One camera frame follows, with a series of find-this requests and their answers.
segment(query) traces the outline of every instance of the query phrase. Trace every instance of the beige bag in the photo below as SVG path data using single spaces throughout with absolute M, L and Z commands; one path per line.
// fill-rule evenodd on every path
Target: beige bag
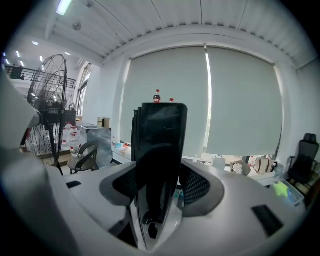
M 268 159 L 265 155 L 261 157 L 257 157 L 255 160 L 254 170 L 258 174 L 270 173 L 273 167 L 274 161 L 272 159 Z

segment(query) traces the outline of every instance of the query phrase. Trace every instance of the cola bottle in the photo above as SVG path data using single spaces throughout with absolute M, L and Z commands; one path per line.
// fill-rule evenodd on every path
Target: cola bottle
M 155 91 L 155 95 L 153 96 L 153 103 L 160 103 L 161 102 L 161 97 L 159 95 L 160 90 L 157 89 Z

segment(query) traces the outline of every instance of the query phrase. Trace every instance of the black slot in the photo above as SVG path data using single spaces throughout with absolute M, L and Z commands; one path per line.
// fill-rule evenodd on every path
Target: black slot
M 273 212 L 266 205 L 259 205 L 252 207 L 255 216 L 258 218 L 263 226 L 264 231 L 271 237 L 284 225 L 283 223 L 273 214 Z
M 68 189 L 72 189 L 72 188 L 74 188 L 74 187 L 76 187 L 76 186 L 79 186 L 79 185 L 81 185 L 81 184 L 82 184 L 81 182 L 75 180 L 75 181 L 68 182 L 68 183 L 66 184 L 66 186 L 68 187 Z

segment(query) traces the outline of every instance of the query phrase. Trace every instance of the bag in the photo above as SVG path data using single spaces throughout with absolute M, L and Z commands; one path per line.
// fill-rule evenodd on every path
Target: bag
M 241 170 L 236 168 L 237 165 L 241 166 Z M 247 163 L 243 160 L 238 160 L 230 163 L 230 169 L 232 173 L 238 173 L 242 174 L 244 176 L 248 176 L 249 173 L 251 172 L 250 167 L 247 165 Z
M 255 160 L 254 170 L 258 174 L 270 173 L 273 168 L 274 161 L 272 159 L 268 159 L 265 155 L 257 157 Z

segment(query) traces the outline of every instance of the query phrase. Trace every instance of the black office chair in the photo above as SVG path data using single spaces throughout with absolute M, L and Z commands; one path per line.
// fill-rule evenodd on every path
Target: black office chair
M 301 184 L 306 184 L 310 181 L 312 172 L 315 170 L 318 162 L 315 161 L 319 149 L 317 137 L 315 134 L 307 133 L 303 140 L 299 142 L 299 151 L 296 161 L 291 167 L 295 156 L 290 156 L 289 176 Z
M 98 152 L 99 142 L 92 141 L 84 144 L 79 151 L 79 154 L 76 157 L 72 157 L 67 165 L 70 168 L 70 174 L 76 174 L 77 172 L 87 171 L 87 170 L 99 170 L 96 159 Z M 87 155 L 83 155 L 86 149 L 89 149 Z

